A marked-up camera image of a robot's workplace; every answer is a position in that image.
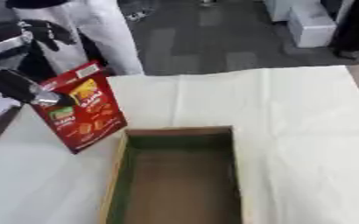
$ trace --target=gray carpet floor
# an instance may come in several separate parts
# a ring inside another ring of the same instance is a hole
[[[149,75],[210,74],[261,67],[355,65],[325,47],[299,49],[285,24],[273,24],[263,3],[157,0],[144,20],[131,24]]]

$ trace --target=cardboard box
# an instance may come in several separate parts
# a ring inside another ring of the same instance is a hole
[[[320,47],[329,45],[336,23],[320,3],[296,3],[288,27],[297,47]]]
[[[241,223],[231,128],[127,130],[100,224]]]
[[[70,95],[76,102],[71,107],[33,106],[73,153],[126,126],[107,76],[93,61],[41,84],[46,90]]]

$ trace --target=white table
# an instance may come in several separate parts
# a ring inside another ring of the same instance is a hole
[[[345,67],[109,81],[131,128],[233,125],[244,223],[359,223]],[[74,156],[24,107],[0,137],[0,223],[96,223],[118,135]]]

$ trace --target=cereal box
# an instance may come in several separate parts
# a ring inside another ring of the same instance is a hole
[[[33,106],[73,153],[126,126],[106,76],[90,62],[41,84],[47,90],[70,95],[76,102],[72,107]]]

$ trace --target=person's leg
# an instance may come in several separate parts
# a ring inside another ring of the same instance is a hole
[[[84,0],[89,18],[78,24],[117,75],[142,74],[135,42],[116,0]]]
[[[72,33],[76,44],[65,45],[57,41],[57,44],[60,47],[58,52],[54,52],[45,45],[39,44],[45,57],[49,61],[49,64],[57,74],[63,74],[64,72],[72,70],[88,61],[77,29],[68,15],[67,7],[60,5],[37,10],[14,9],[14,11],[21,19],[47,20],[63,26]]]

